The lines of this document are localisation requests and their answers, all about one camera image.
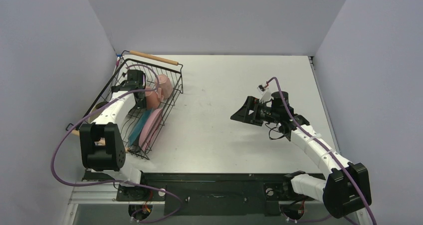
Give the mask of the dark pink mug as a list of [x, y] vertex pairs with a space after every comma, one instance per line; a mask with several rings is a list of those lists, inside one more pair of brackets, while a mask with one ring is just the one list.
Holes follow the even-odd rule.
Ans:
[[160, 98], [156, 91], [148, 91], [145, 92], [146, 98], [146, 108], [149, 109], [157, 109], [160, 106]]

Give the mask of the light pink mug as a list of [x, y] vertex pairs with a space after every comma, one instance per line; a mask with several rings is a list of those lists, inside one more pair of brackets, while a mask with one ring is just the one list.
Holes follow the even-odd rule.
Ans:
[[170, 78], [165, 74], [159, 74], [158, 79], [156, 79], [155, 82], [158, 84], [158, 95], [161, 100], [167, 100], [173, 92], [173, 86]]

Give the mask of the cream and black small plate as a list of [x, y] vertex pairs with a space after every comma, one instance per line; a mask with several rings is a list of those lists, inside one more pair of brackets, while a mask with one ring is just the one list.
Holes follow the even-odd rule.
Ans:
[[[106, 105], [108, 103], [108, 101], [102, 101], [102, 102], [99, 102], [99, 103], [97, 103], [92, 109], [91, 109], [91, 111], [90, 111], [90, 113], [93, 113], [93, 112], [95, 112], [95, 111], [97, 111], [97, 110], [99, 110], [100, 108], [102, 108], [104, 105]], [[96, 113], [96, 114], [94, 114], [94, 115], [92, 115], [92, 116], [90, 116], [89, 118], [88, 118], [88, 123], [92, 123], [98, 116], [100, 115], [100, 113]]]

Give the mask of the teal scalloped ceramic plate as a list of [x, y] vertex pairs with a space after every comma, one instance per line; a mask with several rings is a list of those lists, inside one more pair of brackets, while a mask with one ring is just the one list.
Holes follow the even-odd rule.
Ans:
[[154, 109], [146, 110], [141, 117], [138, 119], [137, 123], [133, 127], [129, 137], [128, 137], [128, 147], [131, 147], [138, 136], [141, 134], [142, 129], [144, 128], [148, 118], [150, 117], [151, 113]]

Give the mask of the pink plastic plate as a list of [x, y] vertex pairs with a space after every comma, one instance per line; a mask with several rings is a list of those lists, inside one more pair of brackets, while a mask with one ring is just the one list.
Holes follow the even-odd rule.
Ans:
[[157, 130], [161, 120], [162, 120], [162, 113], [163, 109], [158, 108], [155, 109], [150, 117], [148, 118], [144, 128], [141, 131], [140, 137], [139, 137], [139, 147], [143, 152], [146, 151], [150, 140], [155, 134], [155, 131]]

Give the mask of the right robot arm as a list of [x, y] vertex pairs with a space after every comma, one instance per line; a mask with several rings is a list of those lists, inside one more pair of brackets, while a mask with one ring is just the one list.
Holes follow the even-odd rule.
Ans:
[[269, 103], [248, 96], [230, 119], [255, 126], [275, 124], [282, 137], [302, 150], [324, 176], [318, 179], [302, 171], [289, 174], [281, 185], [282, 194], [289, 199], [297, 195], [313, 198], [337, 219], [371, 205], [367, 168], [331, 148], [304, 116], [294, 112], [288, 92], [273, 92]]

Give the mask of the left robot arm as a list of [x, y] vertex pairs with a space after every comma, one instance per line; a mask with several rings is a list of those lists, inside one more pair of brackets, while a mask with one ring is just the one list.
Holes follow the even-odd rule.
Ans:
[[129, 193], [136, 200], [143, 200], [149, 186], [141, 182], [142, 172], [126, 164], [126, 149], [120, 130], [129, 112], [145, 98], [145, 92], [125, 94], [146, 87], [141, 70], [128, 70], [119, 85], [111, 87], [111, 105], [104, 109], [90, 124], [79, 129], [83, 166], [93, 172], [103, 172], [115, 180], [129, 181]]

